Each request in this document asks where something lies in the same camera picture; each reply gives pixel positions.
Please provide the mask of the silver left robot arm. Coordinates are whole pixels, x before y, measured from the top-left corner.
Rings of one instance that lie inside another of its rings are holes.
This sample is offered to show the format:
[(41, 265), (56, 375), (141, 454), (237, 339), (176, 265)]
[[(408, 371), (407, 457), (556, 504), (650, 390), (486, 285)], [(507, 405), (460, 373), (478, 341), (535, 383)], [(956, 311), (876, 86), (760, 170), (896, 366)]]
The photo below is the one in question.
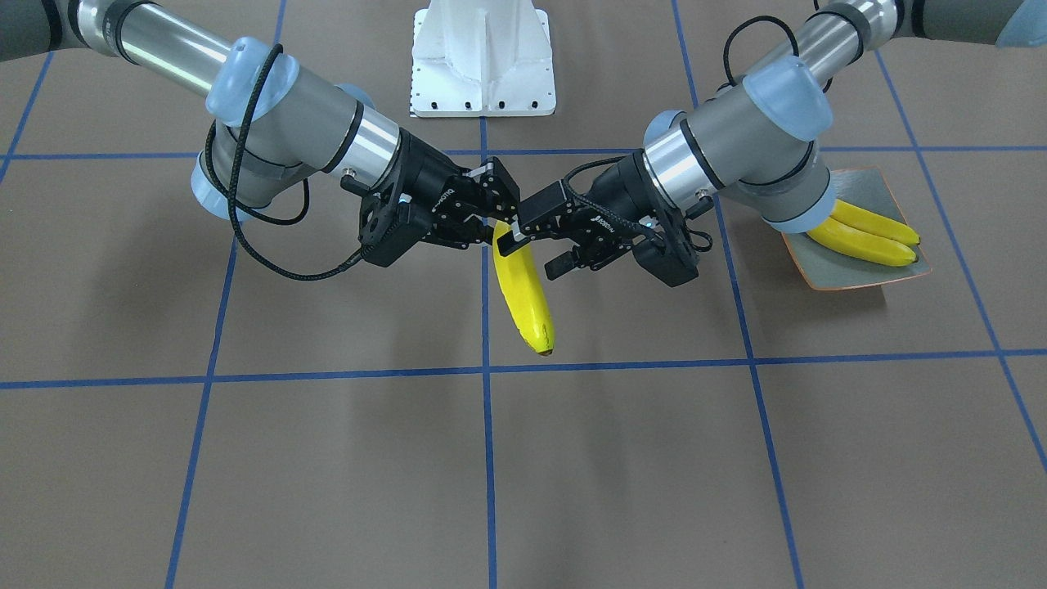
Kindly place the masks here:
[(535, 280), (528, 245), (572, 242), (545, 264), (547, 278), (599, 271), (631, 253), (662, 284), (697, 277), (703, 251), (687, 220), (723, 196), (755, 209), (782, 234), (879, 266), (908, 266), (917, 237), (900, 223), (841, 205), (818, 138), (833, 123), (826, 90), (836, 74), (893, 38), (1035, 47), (1045, 43), (1043, 1), (830, 1), (749, 70), (734, 72), (695, 111), (652, 120), (642, 148), (600, 160), (591, 190), (562, 178), (524, 199), (495, 227), (502, 282)]

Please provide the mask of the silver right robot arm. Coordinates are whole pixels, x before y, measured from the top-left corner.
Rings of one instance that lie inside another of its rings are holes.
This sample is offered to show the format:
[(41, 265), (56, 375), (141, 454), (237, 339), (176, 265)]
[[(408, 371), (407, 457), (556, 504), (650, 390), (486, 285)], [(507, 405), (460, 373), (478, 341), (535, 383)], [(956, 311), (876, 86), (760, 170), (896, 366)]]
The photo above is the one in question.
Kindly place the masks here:
[[(193, 173), (195, 197), (231, 224), (247, 254), (285, 278), (319, 281), (361, 260), (389, 266), (420, 242), (492, 245), (489, 221), (515, 220), (519, 187), (500, 160), (456, 165), (279, 44), (226, 40), (153, 1), (4, 1), (4, 61), (69, 48), (119, 56), (204, 98), (213, 122)], [(241, 224), (298, 223), (304, 213), (266, 209), (317, 173), (362, 198), (360, 245), (329, 271), (291, 272), (260, 254)]]

